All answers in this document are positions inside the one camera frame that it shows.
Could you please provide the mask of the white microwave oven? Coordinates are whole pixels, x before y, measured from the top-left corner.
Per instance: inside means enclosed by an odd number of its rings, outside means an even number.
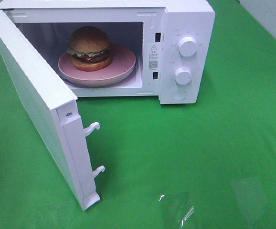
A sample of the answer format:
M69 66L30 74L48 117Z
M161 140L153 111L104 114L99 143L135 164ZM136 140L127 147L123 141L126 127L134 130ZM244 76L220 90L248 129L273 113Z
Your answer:
M3 0L4 11L19 31L78 97L157 96L161 104L196 102L215 12L205 0ZM139 57L136 81L129 86L82 87L61 76L60 57L70 35L91 25L104 30L111 41ZM179 53L184 36L198 42L190 57ZM188 68L192 80L175 81L175 71ZM185 90L183 101L172 93Z

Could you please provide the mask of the clear tape patch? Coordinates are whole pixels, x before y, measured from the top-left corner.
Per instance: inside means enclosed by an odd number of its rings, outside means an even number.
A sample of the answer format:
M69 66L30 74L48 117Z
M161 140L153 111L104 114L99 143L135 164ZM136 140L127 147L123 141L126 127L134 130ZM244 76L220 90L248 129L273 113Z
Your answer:
M166 229L198 229L195 207L188 192L159 196L160 211Z

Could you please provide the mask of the burger with lettuce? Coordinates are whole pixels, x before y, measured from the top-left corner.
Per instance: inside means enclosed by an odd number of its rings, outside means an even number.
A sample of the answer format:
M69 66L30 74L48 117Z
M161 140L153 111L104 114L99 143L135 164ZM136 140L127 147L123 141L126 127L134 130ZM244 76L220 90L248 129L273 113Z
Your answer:
M84 26L71 35L66 52L76 69L97 71L110 63L110 39L101 29Z

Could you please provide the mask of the upper white dial knob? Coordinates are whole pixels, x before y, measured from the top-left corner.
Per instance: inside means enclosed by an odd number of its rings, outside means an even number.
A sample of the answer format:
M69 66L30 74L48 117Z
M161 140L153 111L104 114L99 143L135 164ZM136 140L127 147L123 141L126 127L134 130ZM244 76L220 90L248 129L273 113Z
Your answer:
M198 42L192 36L184 36L178 43L179 53L184 57L193 56L198 49Z

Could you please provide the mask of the white dial knob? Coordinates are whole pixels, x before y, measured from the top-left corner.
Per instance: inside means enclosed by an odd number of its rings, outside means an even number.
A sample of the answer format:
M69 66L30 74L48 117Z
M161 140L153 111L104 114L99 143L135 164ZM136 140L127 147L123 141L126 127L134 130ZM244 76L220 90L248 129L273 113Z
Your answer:
M184 57L193 56L198 49L198 42L192 36L184 36L178 43L179 53Z
M192 73L188 68L182 67L175 71L175 81L179 85L186 85L192 80Z

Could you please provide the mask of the lower white dial knob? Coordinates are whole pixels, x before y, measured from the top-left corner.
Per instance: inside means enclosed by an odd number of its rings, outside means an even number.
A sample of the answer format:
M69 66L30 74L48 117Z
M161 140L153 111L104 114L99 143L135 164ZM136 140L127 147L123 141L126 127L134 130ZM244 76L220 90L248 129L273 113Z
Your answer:
M186 85L192 80L192 73L188 68L182 67L175 71L175 81L179 85Z

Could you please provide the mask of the white microwave door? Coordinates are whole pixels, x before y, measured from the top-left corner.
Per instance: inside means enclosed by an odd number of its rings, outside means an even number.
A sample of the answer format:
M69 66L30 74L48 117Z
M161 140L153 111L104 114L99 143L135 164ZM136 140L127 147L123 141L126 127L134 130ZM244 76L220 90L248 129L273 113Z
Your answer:
M100 128L84 128L77 97L0 10L0 53L20 101L82 209L100 200L86 137Z

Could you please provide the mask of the pink round plate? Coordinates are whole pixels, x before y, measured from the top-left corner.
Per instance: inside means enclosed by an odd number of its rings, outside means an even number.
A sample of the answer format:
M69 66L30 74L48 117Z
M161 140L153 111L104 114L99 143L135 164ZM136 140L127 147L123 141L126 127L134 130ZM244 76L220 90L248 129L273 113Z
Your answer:
M58 61L61 76L67 81L83 87L119 87L135 83L139 57L129 48L120 44L111 44L110 50L109 65L91 72L76 69L70 54L63 54Z

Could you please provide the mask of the green table cover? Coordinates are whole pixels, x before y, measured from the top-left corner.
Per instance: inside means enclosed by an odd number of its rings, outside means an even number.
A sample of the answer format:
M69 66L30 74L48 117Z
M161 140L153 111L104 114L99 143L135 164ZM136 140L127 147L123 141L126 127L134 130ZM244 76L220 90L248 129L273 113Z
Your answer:
M80 98L101 200L83 211L0 55L0 229L165 229L159 196L188 192L199 229L276 229L276 40L237 0L216 12L195 104Z

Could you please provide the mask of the round white door button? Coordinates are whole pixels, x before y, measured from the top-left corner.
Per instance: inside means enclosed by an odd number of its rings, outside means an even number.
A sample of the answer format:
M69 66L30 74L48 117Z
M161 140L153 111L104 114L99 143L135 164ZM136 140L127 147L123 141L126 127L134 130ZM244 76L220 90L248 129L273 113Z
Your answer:
M186 98L186 91L185 90L177 90L175 92L172 93L172 98L175 101L183 101Z

